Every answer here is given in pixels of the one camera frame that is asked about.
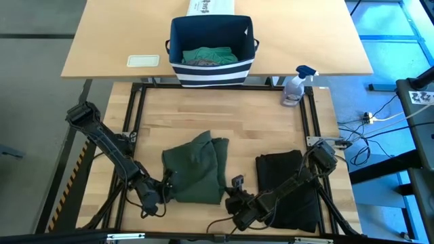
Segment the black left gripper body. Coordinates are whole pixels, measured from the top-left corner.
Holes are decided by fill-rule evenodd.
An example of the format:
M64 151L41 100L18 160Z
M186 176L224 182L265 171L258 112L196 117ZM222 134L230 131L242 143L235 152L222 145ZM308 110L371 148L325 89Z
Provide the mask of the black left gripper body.
M140 177L134 182L134 189L141 202L142 211L155 216L158 211L158 204L165 203L163 183L150 177Z

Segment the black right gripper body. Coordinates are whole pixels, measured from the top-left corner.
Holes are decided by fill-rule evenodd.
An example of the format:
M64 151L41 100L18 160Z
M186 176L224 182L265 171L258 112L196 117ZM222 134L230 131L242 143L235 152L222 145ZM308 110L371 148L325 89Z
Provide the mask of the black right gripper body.
M225 188L225 192L229 198L225 200L225 207L229 214L235 215L242 211L250 212L253 216L257 217L259 214L257 207L257 195L248 193L241 188Z

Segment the dark green garment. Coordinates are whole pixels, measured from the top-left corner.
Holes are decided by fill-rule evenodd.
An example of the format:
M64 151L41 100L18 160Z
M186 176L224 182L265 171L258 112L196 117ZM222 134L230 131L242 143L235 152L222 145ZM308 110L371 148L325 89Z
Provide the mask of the dark green garment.
M172 195L179 203L219 205L226 188L229 139L205 131L186 144L162 152L165 169L174 172Z

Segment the black T-shirt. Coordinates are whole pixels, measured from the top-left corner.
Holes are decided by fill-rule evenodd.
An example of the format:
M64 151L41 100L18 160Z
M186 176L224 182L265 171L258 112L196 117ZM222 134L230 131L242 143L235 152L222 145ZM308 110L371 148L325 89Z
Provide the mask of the black T-shirt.
M297 173L302 162L299 150L256 157L258 190L273 190ZM280 229L299 229L314 233L320 221L315 189L305 184L280 200L277 211L265 221Z

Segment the navy white striped fabric bin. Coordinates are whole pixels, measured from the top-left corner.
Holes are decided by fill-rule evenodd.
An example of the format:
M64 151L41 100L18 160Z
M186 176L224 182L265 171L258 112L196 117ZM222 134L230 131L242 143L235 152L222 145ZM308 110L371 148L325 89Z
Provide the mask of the navy white striped fabric bin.
M252 19L239 15L183 16L172 20L165 42L169 63L184 87L242 85L260 45ZM229 47L237 58L228 64L189 64L184 52Z

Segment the grey patterned garment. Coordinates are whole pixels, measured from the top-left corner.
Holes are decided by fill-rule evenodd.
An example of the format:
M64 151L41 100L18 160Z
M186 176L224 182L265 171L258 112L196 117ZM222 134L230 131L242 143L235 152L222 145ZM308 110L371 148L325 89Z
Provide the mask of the grey patterned garment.
M186 65L192 65L192 66L219 66L220 64L209 59L200 58L200 59L194 59L189 60L185 62Z

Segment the yellow black hazard strip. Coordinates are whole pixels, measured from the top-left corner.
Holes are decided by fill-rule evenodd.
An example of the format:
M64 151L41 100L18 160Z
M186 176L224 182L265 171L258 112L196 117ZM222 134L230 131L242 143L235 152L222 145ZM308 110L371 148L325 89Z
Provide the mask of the yellow black hazard strip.
M76 229L87 183L87 167L93 157L93 152L88 152L89 148L91 150L95 149L93 145L86 141L68 175L69 178L47 224L46 232L63 232Z

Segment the spray bottle with blue head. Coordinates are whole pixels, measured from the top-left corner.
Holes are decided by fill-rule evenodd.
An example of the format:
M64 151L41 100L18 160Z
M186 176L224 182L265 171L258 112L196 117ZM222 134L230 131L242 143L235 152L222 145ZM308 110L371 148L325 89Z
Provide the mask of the spray bottle with blue head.
M281 105L292 107L296 106L304 96L304 82L307 78L310 81L313 80L314 76L318 76L319 73L306 65L300 65L296 68L298 73L291 81L288 81L283 89L281 97Z

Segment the white rectangular desk plate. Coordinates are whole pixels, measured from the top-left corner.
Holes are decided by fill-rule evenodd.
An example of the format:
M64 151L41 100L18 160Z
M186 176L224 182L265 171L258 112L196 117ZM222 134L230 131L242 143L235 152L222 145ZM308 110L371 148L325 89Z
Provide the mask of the white rectangular desk plate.
M127 59L127 67L156 67L159 66L159 55L131 55Z

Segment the bright green garment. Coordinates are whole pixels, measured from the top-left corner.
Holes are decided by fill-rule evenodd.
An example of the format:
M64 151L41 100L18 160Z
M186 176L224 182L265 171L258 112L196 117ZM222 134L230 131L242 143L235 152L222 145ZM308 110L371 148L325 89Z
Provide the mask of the bright green garment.
M200 47L190 51L183 51L182 55L183 64L185 64L186 61L200 58L213 60L220 65L238 62L238 58L232 53L232 50L229 47Z

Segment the light wooden desk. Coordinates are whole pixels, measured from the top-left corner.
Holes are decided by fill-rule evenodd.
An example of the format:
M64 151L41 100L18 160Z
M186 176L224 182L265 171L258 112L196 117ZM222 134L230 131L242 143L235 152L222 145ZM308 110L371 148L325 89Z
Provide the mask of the light wooden desk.
M62 77L171 77L165 42L189 0L87 0ZM235 0L260 42L252 76L292 76L307 65L320 75L373 70L344 0ZM159 55L159 66L127 67L131 55Z

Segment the black cart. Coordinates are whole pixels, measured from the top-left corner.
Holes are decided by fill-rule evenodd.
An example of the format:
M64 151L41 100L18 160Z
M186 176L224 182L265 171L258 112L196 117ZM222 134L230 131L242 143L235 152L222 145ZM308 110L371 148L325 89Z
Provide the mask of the black cart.
M434 66L417 78L396 81L415 149L409 177L429 244L434 244L434 104L412 104L409 91L434 92Z

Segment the white printed tag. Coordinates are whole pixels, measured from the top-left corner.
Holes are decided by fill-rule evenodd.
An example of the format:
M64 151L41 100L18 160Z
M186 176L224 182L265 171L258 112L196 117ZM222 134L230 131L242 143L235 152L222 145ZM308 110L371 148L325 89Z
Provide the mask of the white printed tag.
M412 104L434 104L434 91L409 91Z

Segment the silver metal bracket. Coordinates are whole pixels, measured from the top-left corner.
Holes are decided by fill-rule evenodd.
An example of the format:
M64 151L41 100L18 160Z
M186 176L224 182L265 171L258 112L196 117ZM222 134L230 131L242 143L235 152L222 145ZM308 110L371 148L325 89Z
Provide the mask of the silver metal bracket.
M117 233L107 234L107 241L120 241L120 240L132 240L132 239L144 239L144 233Z
M294 244L334 244L333 239L310 238L310 237L295 237Z

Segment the black aluminium table frame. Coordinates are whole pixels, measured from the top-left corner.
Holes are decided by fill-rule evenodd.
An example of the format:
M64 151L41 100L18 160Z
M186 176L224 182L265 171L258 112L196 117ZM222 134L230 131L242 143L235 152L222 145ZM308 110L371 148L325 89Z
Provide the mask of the black aluminium table frame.
M305 151L306 137L319 133L335 138L339 135L330 90L314 87L313 97L305 107L287 108L279 104L281 90L277 87L242 87L237 89L189 89L177 85L146 85L142 94L131 94L132 85L114 84L104 123L119 132L126 124L128 102L134 101L133 119L138 126L134 157L152 177L161 179L163 150L191 141L203 131L214 137L229 139L226 179L243 175L244 188L257 191L255 159L269 153L290 150ZM290 241L295 237L321 238L318 232L302 230L253 229L235 230L224 205L178 203L171 201L159 208L162 217L141 218L138 197L129 194L125 205L115 203L108 219L109 226L122 231L144 233L144 242L155 239L188 239L198 244L212 240L214 234L228 235L232 241Z

